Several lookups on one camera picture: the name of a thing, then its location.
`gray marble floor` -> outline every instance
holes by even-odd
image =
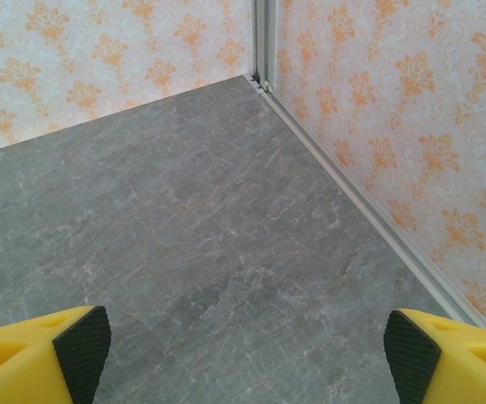
[[[243,77],[0,150],[0,325],[103,305],[96,403],[394,403],[442,314]]]

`floral wallpaper pattern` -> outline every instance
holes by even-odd
[[[251,69],[251,0],[2,0],[0,147]]]
[[[278,7],[273,87],[486,318],[486,0]]]

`metal baseboard trim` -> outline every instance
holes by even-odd
[[[331,153],[314,132],[301,121],[279,95],[270,89],[260,94],[278,116],[301,140],[304,146],[320,163],[324,170],[347,194],[355,206],[365,215],[386,243],[405,263],[415,277],[443,307],[451,319],[486,328],[483,318],[465,296],[435,266],[435,264],[412,242],[383,207],[357,181],[338,158]]]

